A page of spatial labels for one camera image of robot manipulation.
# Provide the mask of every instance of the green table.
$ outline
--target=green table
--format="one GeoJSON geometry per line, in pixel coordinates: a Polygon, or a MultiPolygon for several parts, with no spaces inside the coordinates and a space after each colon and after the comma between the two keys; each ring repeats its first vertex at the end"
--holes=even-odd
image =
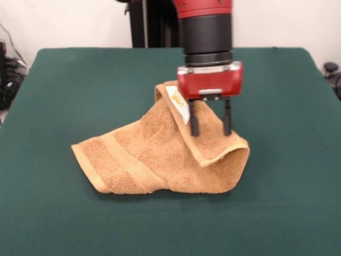
{"type": "Polygon", "coordinates": [[[340,255],[340,102],[303,49],[235,58],[233,125],[251,146],[237,188],[117,196],[70,145],[139,119],[181,49],[40,51],[0,130],[0,255],[340,255]]]}

